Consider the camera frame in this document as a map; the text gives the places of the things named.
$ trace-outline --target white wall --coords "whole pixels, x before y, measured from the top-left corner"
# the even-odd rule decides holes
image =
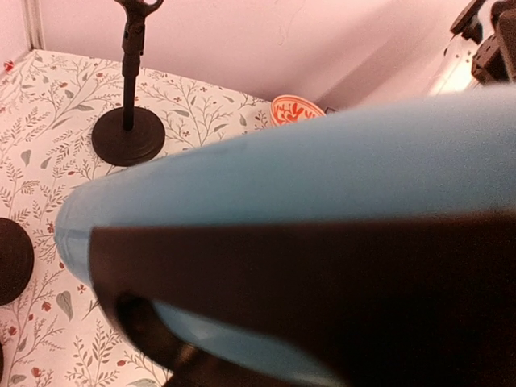
[[[422,93],[468,0],[165,0],[144,65],[322,107]],[[114,0],[42,0],[46,48],[119,60]]]
[[[0,0],[0,65],[18,59],[27,47],[22,0]]]

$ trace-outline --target floral pattern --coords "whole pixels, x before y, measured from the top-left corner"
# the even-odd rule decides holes
[[[28,287],[0,307],[1,387],[155,387],[171,376],[112,331],[53,241],[70,192],[121,169],[100,160],[90,138],[98,117],[120,106],[120,73],[118,62],[33,51],[0,79],[0,217],[24,227],[35,249]],[[165,125],[159,156],[270,126],[268,102],[167,73],[142,69],[136,94]]]

